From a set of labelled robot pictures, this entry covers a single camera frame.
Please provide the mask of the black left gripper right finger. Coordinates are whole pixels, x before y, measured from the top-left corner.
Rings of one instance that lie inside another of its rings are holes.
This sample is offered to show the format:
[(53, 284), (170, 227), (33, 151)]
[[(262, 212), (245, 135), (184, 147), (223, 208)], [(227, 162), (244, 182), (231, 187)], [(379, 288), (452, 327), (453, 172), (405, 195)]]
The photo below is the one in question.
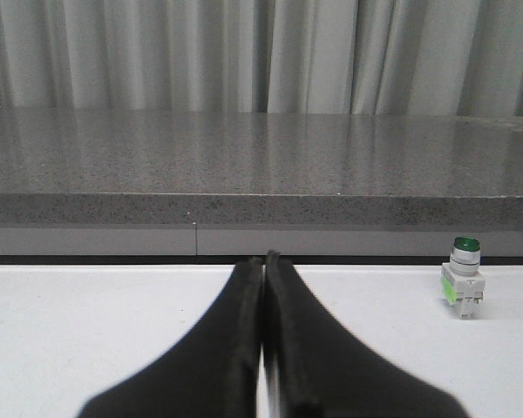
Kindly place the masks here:
[(273, 417), (464, 417), (450, 394), (381, 357), (271, 251), (264, 284), (263, 357)]

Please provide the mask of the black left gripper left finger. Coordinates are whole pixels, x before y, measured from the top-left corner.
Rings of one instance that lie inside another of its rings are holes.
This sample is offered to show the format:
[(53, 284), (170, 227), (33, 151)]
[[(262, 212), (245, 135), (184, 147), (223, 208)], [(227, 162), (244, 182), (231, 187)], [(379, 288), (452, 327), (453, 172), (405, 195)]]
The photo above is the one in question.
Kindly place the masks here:
[(263, 271), (234, 266), (194, 327), (158, 360), (89, 400), (82, 417), (254, 417)]

